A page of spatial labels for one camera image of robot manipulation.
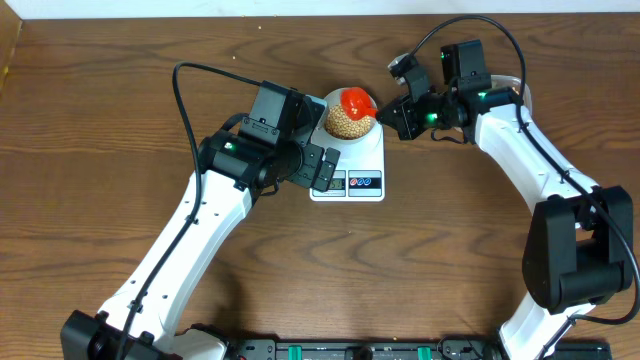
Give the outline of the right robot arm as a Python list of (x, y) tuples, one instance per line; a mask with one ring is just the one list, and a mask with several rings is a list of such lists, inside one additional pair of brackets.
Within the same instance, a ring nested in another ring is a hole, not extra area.
[(442, 47), (447, 90), (439, 93), (415, 56), (388, 66), (408, 92), (378, 111), (402, 140), (457, 129), (508, 176), (532, 213), (522, 274), (527, 293), (499, 329), (488, 358), (544, 359), (592, 309), (630, 288), (633, 204), (620, 186), (601, 187), (541, 133), (518, 78), (488, 72), (480, 41)]

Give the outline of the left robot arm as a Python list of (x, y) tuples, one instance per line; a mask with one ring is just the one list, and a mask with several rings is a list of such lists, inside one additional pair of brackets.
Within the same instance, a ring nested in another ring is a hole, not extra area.
[(61, 329), (67, 359), (213, 359), (228, 344), (201, 326), (177, 328), (228, 235), (261, 196), (289, 181), (326, 191), (340, 153), (313, 143), (325, 100), (264, 81), (248, 113), (198, 146), (196, 169), (141, 263), (94, 316), (74, 311)]

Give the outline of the red plastic measuring scoop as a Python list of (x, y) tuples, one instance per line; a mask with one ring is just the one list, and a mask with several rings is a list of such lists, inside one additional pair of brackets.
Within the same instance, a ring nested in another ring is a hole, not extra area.
[(377, 113), (371, 97), (360, 87), (343, 89), (340, 94), (340, 105), (352, 121), (359, 121), (366, 116), (375, 117)]

